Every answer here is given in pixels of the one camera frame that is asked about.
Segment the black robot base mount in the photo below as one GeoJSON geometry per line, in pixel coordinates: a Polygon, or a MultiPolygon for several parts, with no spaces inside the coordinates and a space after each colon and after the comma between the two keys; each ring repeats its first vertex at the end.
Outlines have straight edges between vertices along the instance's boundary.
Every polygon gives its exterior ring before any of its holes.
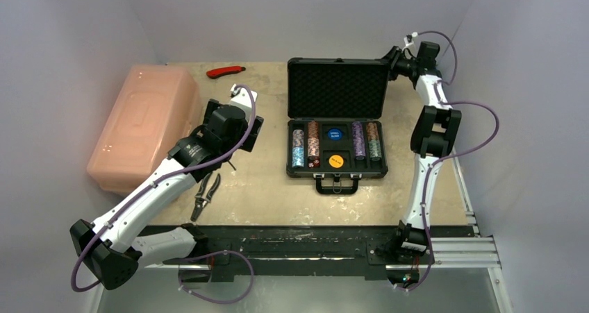
{"type": "Polygon", "coordinates": [[[196,246],[165,264],[208,265],[214,282],[236,276],[353,276],[407,286],[433,258],[407,226],[189,226],[196,246]]]}

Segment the brown black chip stack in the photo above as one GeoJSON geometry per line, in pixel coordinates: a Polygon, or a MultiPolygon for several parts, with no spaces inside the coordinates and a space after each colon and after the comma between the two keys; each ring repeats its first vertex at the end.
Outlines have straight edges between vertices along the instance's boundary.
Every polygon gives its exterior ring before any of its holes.
{"type": "Polygon", "coordinates": [[[374,122],[368,122],[366,124],[367,138],[369,141],[379,140],[378,126],[374,122]]]}

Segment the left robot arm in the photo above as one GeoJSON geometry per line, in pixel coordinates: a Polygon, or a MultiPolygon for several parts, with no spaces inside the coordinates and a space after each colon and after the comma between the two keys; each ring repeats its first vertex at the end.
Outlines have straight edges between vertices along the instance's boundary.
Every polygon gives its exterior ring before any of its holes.
{"type": "Polygon", "coordinates": [[[141,235],[173,200],[228,162],[238,150],[252,151],[263,118],[256,114],[257,95],[241,93],[229,103],[212,99],[202,125],[181,138],[162,162],[113,209],[69,229],[78,259],[70,276],[75,292],[97,285],[116,289],[147,266],[185,258],[203,261],[207,245],[194,226],[180,225],[155,235],[141,235]]]}

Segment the green terminal block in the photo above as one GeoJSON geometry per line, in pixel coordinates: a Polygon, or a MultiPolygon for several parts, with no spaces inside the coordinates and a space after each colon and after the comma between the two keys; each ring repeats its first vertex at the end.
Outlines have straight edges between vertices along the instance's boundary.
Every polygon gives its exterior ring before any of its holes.
{"type": "Polygon", "coordinates": [[[381,143],[377,139],[370,139],[368,142],[370,160],[378,162],[382,158],[381,143]]]}

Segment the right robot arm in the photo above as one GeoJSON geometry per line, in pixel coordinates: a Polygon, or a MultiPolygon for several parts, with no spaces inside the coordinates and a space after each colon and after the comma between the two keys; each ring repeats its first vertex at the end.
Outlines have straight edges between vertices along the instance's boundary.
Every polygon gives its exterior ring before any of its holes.
{"type": "Polygon", "coordinates": [[[415,57],[394,46],[383,60],[390,65],[389,79],[408,78],[423,102],[422,111],[410,138],[414,153],[414,175],[408,209],[392,238],[372,252],[382,259],[412,262],[431,247],[430,211],[435,182],[444,161],[450,156],[462,114],[448,103],[444,83],[436,67],[439,44],[423,42],[415,57]]]}

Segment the black poker set case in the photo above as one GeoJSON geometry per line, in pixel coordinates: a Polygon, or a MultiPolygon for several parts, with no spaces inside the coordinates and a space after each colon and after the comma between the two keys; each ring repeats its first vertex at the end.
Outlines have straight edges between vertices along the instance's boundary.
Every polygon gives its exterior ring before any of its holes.
{"type": "Polygon", "coordinates": [[[286,173],[291,178],[311,178],[317,193],[323,195],[352,195],[362,179],[380,179],[388,173],[383,126],[383,114],[388,87],[388,66],[380,60],[342,58],[292,58],[287,63],[287,160],[286,173]],[[309,168],[308,122],[319,124],[320,161],[309,168]],[[352,123],[363,125],[364,160],[354,155],[352,123]],[[366,124],[378,126],[382,158],[370,160],[366,124]],[[344,137],[333,141],[328,130],[339,128],[344,137]],[[305,134],[306,163],[292,167],[292,132],[302,129],[305,134]],[[345,164],[334,169],[328,164],[331,155],[339,154],[345,164]]]}

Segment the orange black chip stack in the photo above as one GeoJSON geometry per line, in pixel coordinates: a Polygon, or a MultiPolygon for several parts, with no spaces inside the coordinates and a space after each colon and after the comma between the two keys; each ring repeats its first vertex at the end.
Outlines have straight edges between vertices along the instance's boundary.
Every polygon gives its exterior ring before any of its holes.
{"type": "Polygon", "coordinates": [[[316,121],[308,122],[308,137],[319,139],[319,124],[316,121]]]}

